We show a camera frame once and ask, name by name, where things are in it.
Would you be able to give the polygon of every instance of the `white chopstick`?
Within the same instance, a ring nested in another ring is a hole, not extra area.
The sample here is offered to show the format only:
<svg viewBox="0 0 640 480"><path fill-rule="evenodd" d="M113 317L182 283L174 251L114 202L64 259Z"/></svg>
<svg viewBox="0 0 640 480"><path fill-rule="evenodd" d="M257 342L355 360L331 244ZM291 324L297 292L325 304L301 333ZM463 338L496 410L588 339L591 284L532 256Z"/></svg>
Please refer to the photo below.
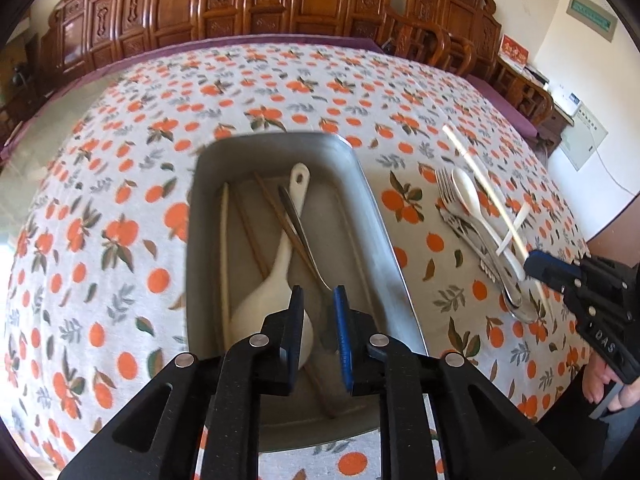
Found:
<svg viewBox="0 0 640 480"><path fill-rule="evenodd" d="M511 217L507 213L507 210L505 209L504 204L498 198L498 195L496 194L494 187L491 185L491 183L489 183L487 177L484 176L484 173L480 170L474 158L471 156L471 154L468 152L466 147L460 141L460 138L458 138L458 136L454 133L453 131L454 128L457 130L457 128L453 124L445 124L442 127L442 130L447 134L447 137L449 137L449 140L453 142L453 145L458 149L462 157L465 159L466 163L471 167L471 170L474 172L476 178L478 179L482 187L484 187L484 190L489 194L491 200L494 202L494 205L498 209L500 216L504 219L505 224L507 224L507 227L511 232L511 236L513 237L513 241L516 244L516 248L518 249L518 252L520 252L522 261L525 262L529 257L529 251L527 251L527 247L524 245L524 242L522 241L522 238L520 237L518 230L516 229L515 225L513 225L513 222L511 221ZM546 306L546 310L551 315L551 321L555 322L556 317L554 316L554 313L551 310L551 306L546 300L546 296L541 283L538 280L535 280L535 283L536 283L536 288L538 290L538 293L540 294L540 300Z"/></svg>
<svg viewBox="0 0 640 480"><path fill-rule="evenodd" d="M513 221L513 225L516 227L516 229L520 229L522 223L526 220L527 216L529 216L530 212L531 206L529 205L529 202L525 202L518 212L518 216L516 216L516 219ZM500 243L498 249L495 251L498 256L500 256L500 254L502 254L502 252L507 248L507 245L509 245L509 242L511 242L512 237L513 235L511 231L507 231L507 235L504 237L504 240Z"/></svg>

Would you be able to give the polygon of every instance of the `person's hand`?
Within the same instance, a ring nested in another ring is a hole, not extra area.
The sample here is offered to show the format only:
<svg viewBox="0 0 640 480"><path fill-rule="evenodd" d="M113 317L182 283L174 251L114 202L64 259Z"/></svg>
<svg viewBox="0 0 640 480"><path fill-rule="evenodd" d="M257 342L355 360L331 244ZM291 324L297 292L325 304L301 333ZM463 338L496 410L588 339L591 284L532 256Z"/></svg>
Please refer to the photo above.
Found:
<svg viewBox="0 0 640 480"><path fill-rule="evenodd" d="M607 369L613 372L604 359L592 351L582 375L582 394L589 402L599 404L602 401L604 386L609 384L612 379Z"/></svg>
<svg viewBox="0 0 640 480"><path fill-rule="evenodd" d="M589 402L599 404L604 397L604 387L611 381L621 383L616 373L604 362L596 352L591 352L582 376L582 393ZM610 412L618 412L630 408L640 400L640 379L633 384L626 384L622 391L609 403Z"/></svg>
<svg viewBox="0 0 640 480"><path fill-rule="evenodd" d="M622 381L620 381L616 373L611 369L609 370L613 380L621 383ZM617 412L625 408L630 408L638 402L638 400L640 400L640 379L636 379L636 382L633 384L625 384L620 393L614 397L607 407L610 412Z"/></svg>

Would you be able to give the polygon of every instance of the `metal spoon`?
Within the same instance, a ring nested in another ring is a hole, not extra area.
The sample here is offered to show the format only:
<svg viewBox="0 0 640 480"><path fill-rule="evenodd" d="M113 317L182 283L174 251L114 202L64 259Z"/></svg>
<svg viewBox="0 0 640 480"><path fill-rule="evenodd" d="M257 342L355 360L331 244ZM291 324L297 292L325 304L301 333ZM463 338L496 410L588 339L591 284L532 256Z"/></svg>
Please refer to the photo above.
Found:
<svg viewBox="0 0 640 480"><path fill-rule="evenodd" d="M330 352L337 351L337 333L335 330L335 325L333 323L334 317L331 316L331 313L334 310L334 291L333 289L326 284L325 280L322 278L320 271L318 270L318 265L314 260L314 256L311 253L311 248L309 247L308 238L306 238L306 233L304 228L302 227L302 221L300 220L300 216L293 205L293 201L291 200L291 196L289 195L289 191L283 186L278 186L278 194L280 195L280 201L284 206L284 210L291 220L291 224L293 225L293 229L298 234L300 241L302 242L302 246L305 248L305 253L311 262L311 267L314 270L316 275L316 283L319 285L320 293L322 294L322 302L324 303L323 308L321 309L321 318L322 318L322 330L318 332L318 339L320 340L320 344Z"/></svg>

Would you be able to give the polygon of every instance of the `orange fruit pattern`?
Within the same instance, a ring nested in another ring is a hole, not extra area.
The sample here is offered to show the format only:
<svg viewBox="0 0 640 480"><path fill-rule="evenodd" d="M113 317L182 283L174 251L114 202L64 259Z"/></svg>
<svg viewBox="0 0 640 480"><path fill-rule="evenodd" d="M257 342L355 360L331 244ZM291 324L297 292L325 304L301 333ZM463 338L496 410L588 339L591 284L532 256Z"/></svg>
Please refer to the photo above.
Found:
<svg viewBox="0 0 640 480"><path fill-rule="evenodd" d="M15 322L2 341L0 384L30 444L62 467L94 428L186 349L184 261L202 150L263 132L286 142L296 130L338 135L353 147L430 353L463 353L523 413L540 418L588 350L573 316L562 312L562 297L550 290L540 298L531 283L521 283L540 319L529 326L514 320L477 257L442 222L436 171L464 165L442 131L445 120L485 161L506 208L515 215L524 203L531 207L522 228L529 250L567 261L585 253L546 170L511 125L449 73L365 50L303 44L203 48L123 72L47 165L38 207L16 240L6 308ZM487 193L478 197L499 226ZM40 388L50 407L38 402ZM324 445L313 456L263 454L260 474L289 480L322 461L338 478L375 478L376 438L335 443L335 452Z"/></svg>

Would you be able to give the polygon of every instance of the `wooden furniture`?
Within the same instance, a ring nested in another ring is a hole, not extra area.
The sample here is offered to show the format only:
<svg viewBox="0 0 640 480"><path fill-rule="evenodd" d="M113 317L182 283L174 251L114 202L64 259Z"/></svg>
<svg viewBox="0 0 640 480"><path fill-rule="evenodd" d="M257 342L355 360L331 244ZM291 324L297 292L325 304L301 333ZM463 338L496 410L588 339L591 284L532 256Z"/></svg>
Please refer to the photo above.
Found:
<svg viewBox="0 0 640 480"><path fill-rule="evenodd" d="M538 137L545 143L549 155L560 144L562 132L567 126L574 126L574 120L557 105L554 105L551 115L538 124Z"/></svg>
<svg viewBox="0 0 640 480"><path fill-rule="evenodd" d="M441 69L460 77L466 77L476 66L476 61L478 60L476 46L471 40L463 38L459 34L449 33L449 39L451 50Z"/></svg>
<svg viewBox="0 0 640 480"><path fill-rule="evenodd" d="M42 38L50 88L116 60L238 34L378 36L389 0L60 0Z"/></svg>
<svg viewBox="0 0 640 480"><path fill-rule="evenodd" d="M33 117L43 103L44 99L31 79L26 88L22 86L11 101L0 107L0 151L16 126Z"/></svg>
<svg viewBox="0 0 640 480"><path fill-rule="evenodd" d="M629 267L637 265L640 262L639 216L640 198L636 195L607 226L587 241L591 256L609 258Z"/></svg>
<svg viewBox="0 0 640 480"><path fill-rule="evenodd" d="M404 13L471 41L477 56L471 73L488 81L533 125L540 124L551 114L553 99L498 56L502 26L495 10L494 0L406 0Z"/></svg>
<svg viewBox="0 0 640 480"><path fill-rule="evenodd" d="M448 61L451 49L449 35L440 26L400 16L389 6L385 8L376 43L386 54L430 66Z"/></svg>

